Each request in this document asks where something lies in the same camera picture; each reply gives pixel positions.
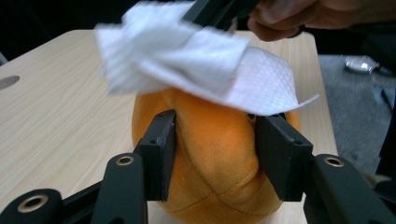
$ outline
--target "white tissue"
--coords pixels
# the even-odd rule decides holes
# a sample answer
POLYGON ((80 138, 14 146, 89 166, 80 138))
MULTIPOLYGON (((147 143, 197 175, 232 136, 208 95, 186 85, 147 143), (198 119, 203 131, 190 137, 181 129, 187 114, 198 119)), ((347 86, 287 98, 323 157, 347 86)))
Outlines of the white tissue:
POLYGON ((181 18, 192 2, 139 2, 95 36, 110 93, 175 87, 256 115, 301 107, 287 62, 248 40, 181 18))

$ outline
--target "wooden table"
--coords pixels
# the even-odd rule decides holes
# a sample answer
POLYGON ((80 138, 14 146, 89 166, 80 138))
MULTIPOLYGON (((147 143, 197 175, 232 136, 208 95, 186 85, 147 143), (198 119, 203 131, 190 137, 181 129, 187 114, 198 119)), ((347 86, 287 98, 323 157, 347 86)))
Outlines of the wooden table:
MULTIPOLYGON (((336 154, 332 124, 314 38, 300 35, 272 43, 250 32, 252 45, 287 59, 303 101, 302 134, 315 154, 336 154)), ((52 188, 68 197, 102 179, 107 161, 131 152, 134 96, 110 96, 99 76, 100 56, 93 31, 73 31, 0 66, 0 210, 32 189, 52 188)), ((150 223, 177 223, 148 203, 150 223)), ((305 223, 301 203, 284 203, 262 223, 305 223)))

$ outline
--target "hand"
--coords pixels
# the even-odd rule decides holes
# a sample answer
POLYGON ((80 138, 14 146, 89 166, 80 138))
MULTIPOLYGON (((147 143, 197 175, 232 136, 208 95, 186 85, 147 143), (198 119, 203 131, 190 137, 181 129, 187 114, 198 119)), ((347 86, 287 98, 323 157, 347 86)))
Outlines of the hand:
POLYGON ((396 21, 396 0, 264 0, 250 13, 247 27, 273 41, 295 35, 300 25, 343 29, 380 21, 396 21))

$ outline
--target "orange plush toy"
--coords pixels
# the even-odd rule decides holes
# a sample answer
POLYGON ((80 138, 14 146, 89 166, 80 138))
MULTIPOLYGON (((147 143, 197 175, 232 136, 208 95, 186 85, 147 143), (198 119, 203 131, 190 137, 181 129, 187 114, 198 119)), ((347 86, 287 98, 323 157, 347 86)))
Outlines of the orange plush toy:
MULTIPOLYGON (((159 202, 186 223, 255 223, 281 205, 255 152, 255 120, 177 89, 136 96, 135 144, 153 117, 177 113, 177 148, 168 201, 159 202)), ((295 111, 285 114, 297 130, 295 111)))

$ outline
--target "gray floor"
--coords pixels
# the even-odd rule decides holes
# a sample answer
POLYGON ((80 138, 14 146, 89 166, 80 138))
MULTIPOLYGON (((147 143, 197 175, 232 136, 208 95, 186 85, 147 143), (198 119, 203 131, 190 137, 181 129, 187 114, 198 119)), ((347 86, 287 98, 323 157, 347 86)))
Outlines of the gray floor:
POLYGON ((319 55, 335 141, 339 156, 374 173, 391 118, 381 91, 394 93, 396 78, 347 71, 346 57, 319 55))

